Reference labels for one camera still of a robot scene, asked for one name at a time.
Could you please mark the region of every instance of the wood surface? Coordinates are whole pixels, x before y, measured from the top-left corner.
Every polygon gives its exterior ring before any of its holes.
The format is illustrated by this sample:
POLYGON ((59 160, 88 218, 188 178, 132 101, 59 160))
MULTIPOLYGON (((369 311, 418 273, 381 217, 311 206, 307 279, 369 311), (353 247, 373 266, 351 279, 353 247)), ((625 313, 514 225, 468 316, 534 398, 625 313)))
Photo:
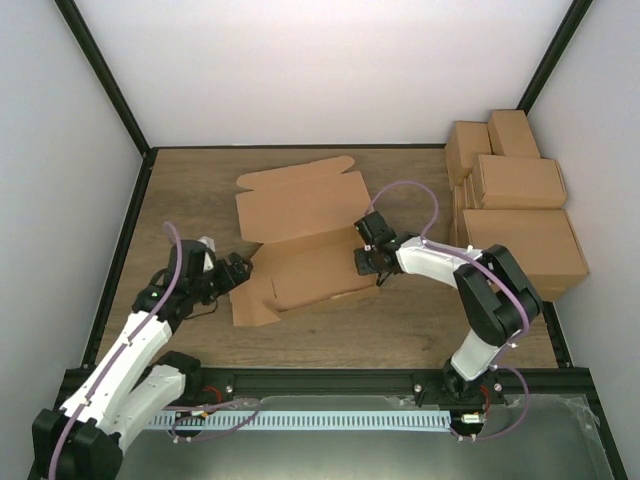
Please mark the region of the wood surface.
MULTIPOLYGON (((122 329, 136 294, 166 266, 170 245, 162 222, 182 238, 214 238, 217 252, 250 256, 258 245, 240 238, 235 195, 243 173, 351 155, 373 197, 396 180, 431 187, 440 216, 428 237, 447 242, 452 221, 444 153, 440 149, 166 149, 158 153, 100 348, 102 358, 122 329)), ((377 209, 397 231, 418 231, 430 218, 430 198, 397 187, 377 209)), ((196 313, 206 311, 200 307, 196 313)), ((380 295, 263 327, 233 327, 228 297, 216 313, 183 322, 165 350, 208 366, 439 368, 469 330, 458 293, 413 275, 391 277, 380 295)), ((544 321, 538 318, 504 363, 555 367, 544 321)))

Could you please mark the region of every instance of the white wall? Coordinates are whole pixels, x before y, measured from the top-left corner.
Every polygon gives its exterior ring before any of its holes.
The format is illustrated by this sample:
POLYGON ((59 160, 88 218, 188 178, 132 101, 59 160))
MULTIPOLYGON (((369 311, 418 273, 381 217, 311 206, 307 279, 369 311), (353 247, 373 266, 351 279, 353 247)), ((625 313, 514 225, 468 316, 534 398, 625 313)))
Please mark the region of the white wall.
POLYGON ((140 156, 55 3, 0 4, 0 476, 14 480, 81 361, 140 156))
POLYGON ((79 0, 152 145, 445 142, 517 105, 570 0, 79 0))
POLYGON ((629 478, 640 478, 640 4, 594 2, 530 119, 558 158, 591 268, 558 303, 591 368, 629 478))

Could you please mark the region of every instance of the white perforated rail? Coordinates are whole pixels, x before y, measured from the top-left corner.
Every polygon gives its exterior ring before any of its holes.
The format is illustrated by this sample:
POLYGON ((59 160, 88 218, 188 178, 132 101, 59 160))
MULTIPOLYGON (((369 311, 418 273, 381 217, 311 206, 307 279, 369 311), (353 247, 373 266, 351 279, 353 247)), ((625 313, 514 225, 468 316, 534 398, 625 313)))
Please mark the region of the white perforated rail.
MULTIPOLYGON (((227 430, 245 420, 251 412, 220 411, 204 420, 185 420, 180 430, 227 430)), ((168 430, 176 412, 156 415, 147 430, 168 430)), ((449 412, 407 410, 393 412, 260 412, 243 430, 395 430, 405 432, 448 432, 449 412)))

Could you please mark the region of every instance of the purple cable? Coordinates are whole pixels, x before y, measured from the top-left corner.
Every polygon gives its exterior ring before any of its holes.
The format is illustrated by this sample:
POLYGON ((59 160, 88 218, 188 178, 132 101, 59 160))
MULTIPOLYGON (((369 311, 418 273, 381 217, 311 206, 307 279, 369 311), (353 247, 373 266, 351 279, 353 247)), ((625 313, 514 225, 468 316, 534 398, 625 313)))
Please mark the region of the purple cable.
MULTIPOLYGON (((420 182, 415 182, 413 180, 400 180, 398 182, 390 183, 389 185, 384 187, 382 190, 380 190, 376 194, 375 197, 373 197, 373 200, 371 200, 371 203, 369 203, 369 206, 367 207, 367 210, 364 212, 365 215, 368 214, 371 211, 371 209, 373 209, 373 205, 378 201, 378 199, 380 198, 380 196, 384 192, 386 192, 390 188, 393 188, 393 187, 395 187, 397 185, 415 185, 415 186, 420 187, 421 189, 425 190, 431 196, 431 198, 433 199, 433 203, 434 203, 433 215, 431 216, 431 220, 429 220, 429 222, 422 229, 422 232, 420 232, 420 239, 422 240, 422 244, 425 246, 425 248, 428 248, 428 249, 436 251, 436 252, 453 255, 454 257, 458 257, 458 258, 464 260, 465 262, 468 262, 473 267, 477 268, 485 277, 487 277, 489 280, 491 280, 493 283, 495 283, 496 286, 509 299, 509 301, 511 303, 513 303, 513 306, 516 308, 516 310, 518 310, 518 313, 520 314, 520 318, 522 319, 522 330, 517 335, 514 335, 513 337, 511 337, 511 340, 514 340, 516 338, 520 338, 520 337, 523 337, 523 336, 527 335, 529 333, 529 318, 527 317, 527 313, 525 312, 524 307, 522 306, 522 303, 520 303, 520 301, 511 292, 511 290, 509 290, 509 288, 491 270, 489 270, 487 267, 482 265, 480 262, 478 262, 475 259, 471 258, 469 255, 465 255, 464 253, 460 253, 459 251, 457 251, 455 249, 452 249, 452 248, 433 245, 430 241, 428 241, 426 239, 427 232, 431 229, 431 227, 436 222, 436 219, 438 218, 438 210, 439 210, 438 199, 436 198, 435 193, 433 193, 433 190, 431 190, 429 187, 427 187, 426 185, 423 185, 420 182)), ((498 352, 498 355, 496 355, 496 357, 494 358, 494 361, 497 360, 502 355, 503 352, 504 352, 504 346, 498 352)), ((504 368, 509 370, 509 371, 511 371, 511 372, 513 372, 518 377, 520 382, 522 383, 522 387, 524 389, 524 396, 525 396, 524 409, 522 410, 522 414, 520 415, 520 418, 518 418, 518 420, 513 425, 509 426, 508 428, 505 428, 501 432, 494 433, 494 434, 488 435, 486 437, 481 437, 481 438, 478 438, 477 440, 489 440, 489 439, 492 439, 492 438, 501 437, 502 435, 505 435, 506 433, 509 433, 510 431, 512 431, 514 428, 516 428, 518 425, 520 425, 522 423, 522 421, 524 420, 524 417, 527 415, 527 411, 529 410, 530 395, 529 395, 529 387, 527 386, 527 382, 525 381, 525 379, 522 376, 522 374, 520 372, 518 372, 515 368, 507 367, 507 366, 505 366, 504 368)), ((453 428, 451 428, 451 432, 453 434, 455 434, 457 437, 465 439, 465 437, 463 437, 462 435, 459 435, 455 430, 453 430, 453 428)))
POLYGON ((420 187, 421 189, 423 189, 425 192, 429 194, 429 196, 431 197, 431 200, 433 201, 433 214, 431 215, 431 220, 429 220, 429 222, 422 229, 422 232, 420 232, 420 237, 424 238, 427 232, 431 229, 431 227, 433 227, 433 224, 436 223, 436 220, 438 219, 440 204, 438 203, 438 197, 436 197, 436 194, 433 193, 433 190, 431 190, 429 187, 427 187, 426 185, 423 185, 420 182, 414 182, 413 180, 399 180, 397 182, 390 183, 389 185, 384 187, 382 190, 380 190, 375 197, 373 197, 373 200, 371 200, 371 202, 369 203, 369 206, 365 210, 364 214, 365 215, 368 214, 373 209, 373 205, 378 201, 378 199, 383 193, 385 193, 387 190, 393 187, 397 187, 398 185, 413 185, 415 187, 420 187))
MULTIPOLYGON (((247 399, 246 398, 238 398, 236 400, 232 400, 230 402, 225 402, 225 403, 219 403, 217 405, 206 405, 203 407, 167 407, 165 408, 165 410, 198 410, 198 411, 205 411, 205 412, 215 412, 217 410, 220 410, 222 408, 227 408, 227 407, 231 407, 231 406, 237 406, 240 405, 243 402, 246 402, 247 399)), ((191 440, 184 440, 185 442, 206 442, 207 440, 215 440, 216 438, 220 438, 220 437, 224 437, 226 435, 230 435, 232 433, 237 432, 238 430, 240 430, 242 427, 244 427, 245 425, 250 424, 251 422, 253 422, 253 420, 256 418, 256 416, 258 415, 258 413, 260 412, 260 407, 261 404, 260 402, 256 403, 256 408, 253 411, 253 413, 251 415, 249 415, 249 417, 247 417, 245 420, 243 420, 242 422, 234 425, 233 427, 231 427, 229 430, 225 430, 224 432, 220 432, 220 433, 215 433, 213 435, 207 435, 206 437, 201 436, 201 435, 197 435, 194 437, 189 437, 191 438, 191 440)), ((173 426, 171 427, 171 438, 173 438, 174 442, 179 442, 180 441, 180 436, 178 436, 176 429, 178 428, 178 425, 180 425, 183 422, 186 422, 188 420, 192 420, 194 418, 200 418, 200 417, 194 417, 194 416, 189 416, 189 417, 183 417, 180 418, 178 420, 175 421, 175 423, 173 424, 173 426)))
POLYGON ((506 435, 507 433, 515 430, 522 423, 524 418, 527 416, 527 412, 529 411, 529 405, 531 403, 531 395, 529 393, 529 386, 527 385, 527 382, 525 381, 525 379, 522 376, 522 374, 518 370, 516 370, 515 368, 509 367, 509 366, 506 366, 506 365, 502 366, 502 368, 504 368, 505 370, 509 370, 516 377, 518 377, 518 380, 520 380, 520 383, 522 383, 522 388, 524 390, 524 407, 522 408, 522 413, 518 417, 518 420, 513 422, 511 425, 509 425, 504 430, 500 430, 499 432, 492 433, 491 435, 486 435, 484 437, 476 437, 475 440, 473 439, 473 437, 465 437, 464 435, 460 435, 458 432, 456 432, 453 428, 450 427, 449 430, 457 438, 461 438, 463 441, 470 441, 470 442, 478 442, 478 441, 482 441, 482 440, 492 440, 494 438, 500 438, 500 437, 506 435))
MULTIPOLYGON (((145 317, 145 319, 140 323, 140 325, 138 325, 133 330, 133 332, 131 332, 131 335, 127 337, 127 340, 129 342, 131 342, 134 338, 136 338, 138 333, 140 333, 140 331, 151 321, 151 319, 164 306, 165 302, 169 299, 169 296, 173 292, 173 289, 176 287, 176 284, 178 283, 178 277, 180 275, 180 270, 182 268, 182 243, 180 242, 180 235, 178 234, 178 230, 176 230, 176 227, 173 225, 173 223, 164 222, 163 226, 165 228, 165 231, 168 231, 168 233, 170 233, 173 236, 173 243, 176 246, 176 250, 178 254, 176 258, 176 270, 173 274, 173 277, 171 278, 171 282, 169 283, 169 286, 167 287, 166 292, 164 293, 164 295, 162 295, 162 297, 160 297, 160 300, 158 301, 156 306, 153 307, 153 309, 149 312, 149 314, 145 317)), ((96 390, 98 389, 98 387, 100 386, 104 378, 107 376, 107 373, 109 373, 109 370, 111 370, 113 365, 116 363, 116 361, 118 360, 120 355, 122 355, 122 352, 124 352, 126 348, 127 348, 126 344, 124 343, 120 344, 120 346, 115 351, 115 353, 111 356, 111 358, 107 360, 106 365, 96 377, 96 381, 93 382, 93 385, 91 385, 91 387, 89 387, 89 390, 87 390, 87 394, 85 395, 85 399, 87 400, 87 403, 89 403, 89 401, 91 400, 91 397, 93 397, 93 394, 96 392, 96 390)), ((84 407, 85 407, 84 404, 79 405, 76 411, 73 412, 73 414, 67 421, 64 428, 62 429, 62 433, 60 434, 60 437, 58 438, 58 442, 56 443, 56 446, 53 449, 53 454, 51 455, 51 462, 49 463, 49 475, 48 475, 49 480, 56 479, 56 470, 58 469, 58 461, 60 460, 62 447, 64 446, 67 440, 67 437, 71 432, 71 428, 73 427, 73 424, 76 422, 76 420, 78 420, 78 417, 80 416, 80 413, 82 413, 82 410, 84 409, 84 407)))

